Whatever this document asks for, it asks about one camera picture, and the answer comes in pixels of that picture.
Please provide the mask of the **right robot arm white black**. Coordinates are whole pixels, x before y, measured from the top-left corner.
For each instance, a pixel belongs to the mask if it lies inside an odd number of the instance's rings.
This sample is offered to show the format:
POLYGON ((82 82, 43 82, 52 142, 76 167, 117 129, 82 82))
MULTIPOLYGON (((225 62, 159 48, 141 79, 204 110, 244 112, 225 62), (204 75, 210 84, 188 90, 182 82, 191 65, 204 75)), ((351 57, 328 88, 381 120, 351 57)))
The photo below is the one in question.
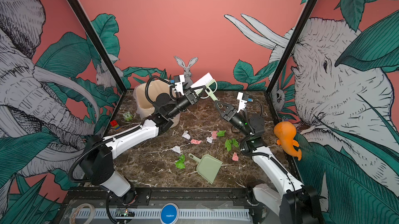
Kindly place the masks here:
POLYGON ((277 214, 283 224, 325 223, 316 190, 295 178, 266 146, 262 138, 264 118, 258 114, 251 117, 240 114, 232 105, 221 101, 215 101, 214 105, 220 116, 245 136, 240 141, 242 155, 252 158, 275 186, 271 189, 261 183, 252 187, 252 199, 277 214))

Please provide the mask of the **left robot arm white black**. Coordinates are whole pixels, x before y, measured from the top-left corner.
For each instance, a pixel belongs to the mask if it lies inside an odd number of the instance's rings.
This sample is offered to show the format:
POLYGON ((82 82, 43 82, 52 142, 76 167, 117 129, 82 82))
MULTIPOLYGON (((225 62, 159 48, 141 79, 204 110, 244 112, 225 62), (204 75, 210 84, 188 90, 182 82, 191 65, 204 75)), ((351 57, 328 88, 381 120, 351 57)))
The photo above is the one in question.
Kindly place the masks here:
POLYGON ((177 99, 173 99, 168 93, 162 93, 152 102, 154 113, 142 120, 138 126, 105 138, 93 136, 71 166, 68 172, 69 180, 75 183, 90 182, 103 187, 107 192, 112 192, 126 203, 133 202, 136 191, 131 183, 114 169, 114 159, 128 149, 168 131, 173 125, 172 119, 196 104, 204 91, 204 86, 189 88, 177 99), (80 166, 87 176, 86 180, 74 178, 73 173, 77 166, 80 166))

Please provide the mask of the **light green dustpan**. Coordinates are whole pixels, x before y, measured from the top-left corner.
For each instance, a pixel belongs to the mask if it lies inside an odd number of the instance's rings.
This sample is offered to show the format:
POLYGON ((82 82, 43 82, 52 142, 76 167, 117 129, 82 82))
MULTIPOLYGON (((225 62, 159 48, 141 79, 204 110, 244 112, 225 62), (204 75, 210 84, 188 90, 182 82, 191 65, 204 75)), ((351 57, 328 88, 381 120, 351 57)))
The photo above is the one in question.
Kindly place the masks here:
POLYGON ((205 154, 201 158, 189 153, 188 157, 193 159, 197 163, 196 171, 209 183, 214 183, 216 176, 222 166, 222 161, 217 158, 205 154))

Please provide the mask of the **light green hand brush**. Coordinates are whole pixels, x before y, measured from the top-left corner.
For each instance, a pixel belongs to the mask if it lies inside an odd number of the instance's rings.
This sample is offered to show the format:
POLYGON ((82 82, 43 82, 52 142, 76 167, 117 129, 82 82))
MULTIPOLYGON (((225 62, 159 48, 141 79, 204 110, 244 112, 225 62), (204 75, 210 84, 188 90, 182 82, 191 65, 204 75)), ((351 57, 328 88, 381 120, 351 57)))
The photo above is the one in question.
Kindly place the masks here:
POLYGON ((215 96, 218 84, 210 73, 205 74, 192 84, 190 88, 194 89, 197 96, 201 99, 211 98, 213 101, 218 101, 218 98, 215 96))

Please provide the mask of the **beige trash bin with liner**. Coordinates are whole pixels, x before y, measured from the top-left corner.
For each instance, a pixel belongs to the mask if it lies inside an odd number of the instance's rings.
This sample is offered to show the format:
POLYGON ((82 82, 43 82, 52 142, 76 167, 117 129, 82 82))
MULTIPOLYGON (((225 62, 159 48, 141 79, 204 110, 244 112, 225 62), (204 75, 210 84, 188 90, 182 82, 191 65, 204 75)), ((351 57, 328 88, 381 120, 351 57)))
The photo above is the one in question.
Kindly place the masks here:
MULTIPOLYGON (((145 96, 145 87, 146 83, 140 84, 134 89, 134 99, 136 100, 137 110, 136 113, 140 116, 140 119, 144 119, 151 115, 155 108, 153 105, 147 100, 145 96)), ((148 94, 150 99, 155 102, 156 98, 162 94, 169 94, 169 86, 167 83, 164 83, 160 80, 154 80, 150 83, 148 88, 148 94)))

